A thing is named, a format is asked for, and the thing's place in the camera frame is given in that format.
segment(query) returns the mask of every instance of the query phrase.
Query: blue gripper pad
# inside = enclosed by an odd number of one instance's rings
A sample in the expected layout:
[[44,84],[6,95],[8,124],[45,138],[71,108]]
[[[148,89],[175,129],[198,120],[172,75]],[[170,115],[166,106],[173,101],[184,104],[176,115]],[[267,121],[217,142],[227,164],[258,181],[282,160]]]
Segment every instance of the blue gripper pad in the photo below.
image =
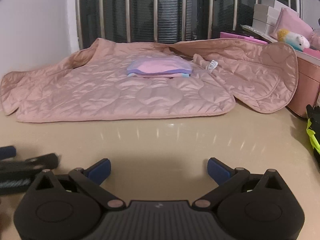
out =
[[15,157],[17,154],[14,146],[0,147],[0,160]]
[[102,159],[96,164],[87,168],[83,174],[94,183],[100,185],[111,173],[111,162],[109,159]]
[[230,179],[235,171],[216,158],[210,158],[207,164],[208,174],[220,186]]

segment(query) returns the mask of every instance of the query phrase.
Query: yellow plush hair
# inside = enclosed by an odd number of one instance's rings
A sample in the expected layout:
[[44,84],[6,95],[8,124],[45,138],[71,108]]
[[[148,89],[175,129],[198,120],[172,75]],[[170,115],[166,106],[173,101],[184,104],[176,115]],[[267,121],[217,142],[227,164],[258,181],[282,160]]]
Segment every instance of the yellow plush hair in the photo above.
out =
[[287,29],[280,29],[278,31],[278,41],[284,41],[284,38],[288,33],[290,33],[290,31],[288,31]]

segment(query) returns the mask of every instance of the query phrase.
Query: beige table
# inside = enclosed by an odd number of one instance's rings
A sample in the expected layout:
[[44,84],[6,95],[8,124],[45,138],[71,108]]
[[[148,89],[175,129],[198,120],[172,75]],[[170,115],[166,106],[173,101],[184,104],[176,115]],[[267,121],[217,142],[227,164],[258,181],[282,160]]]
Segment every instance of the beige table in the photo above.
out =
[[[216,157],[252,173],[277,169],[306,216],[299,240],[320,239],[320,175],[311,156],[306,122],[282,109],[259,114],[243,105],[215,117],[113,122],[29,124],[0,113],[0,145],[20,158],[50,152],[61,157],[57,173],[109,158],[102,186],[124,199],[194,201],[217,184],[205,165]],[[2,197],[2,240],[18,240],[12,215],[22,195]]]

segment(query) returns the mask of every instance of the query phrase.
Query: white box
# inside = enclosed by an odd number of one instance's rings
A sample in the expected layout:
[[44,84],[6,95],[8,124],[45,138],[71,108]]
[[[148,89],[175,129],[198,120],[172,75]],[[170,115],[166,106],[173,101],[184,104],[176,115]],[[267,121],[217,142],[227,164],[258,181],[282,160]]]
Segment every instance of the white box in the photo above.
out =
[[255,20],[255,19],[253,19],[252,27],[257,31],[268,34],[268,35],[270,35],[270,33],[272,33],[274,30],[274,27],[272,25],[261,22],[259,20]]
[[264,14],[263,12],[258,12],[258,11],[255,11],[253,13],[253,18],[256,19],[256,20],[259,20],[261,22],[270,24],[272,26],[275,26],[276,22],[277,22],[276,18],[273,18],[271,16],[268,16],[268,15]]
[[254,11],[255,12],[260,12],[261,14],[271,16],[275,19],[278,19],[280,11],[274,9],[271,6],[265,5],[265,4],[255,4],[254,5]]
[[290,7],[284,5],[283,3],[281,3],[277,0],[261,0],[261,4],[271,6],[278,11],[281,11],[282,8],[287,8],[287,9],[293,11],[296,15],[298,15],[298,13],[295,10],[292,10]]

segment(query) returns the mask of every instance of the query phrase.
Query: stuffed animal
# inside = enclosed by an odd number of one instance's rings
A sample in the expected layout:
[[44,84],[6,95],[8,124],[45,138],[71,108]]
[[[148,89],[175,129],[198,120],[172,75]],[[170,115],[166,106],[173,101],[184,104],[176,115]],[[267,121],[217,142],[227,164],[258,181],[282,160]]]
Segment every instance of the stuffed animal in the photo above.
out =
[[290,32],[287,29],[280,29],[278,31],[278,41],[285,42],[299,51],[310,48],[310,43],[304,36]]

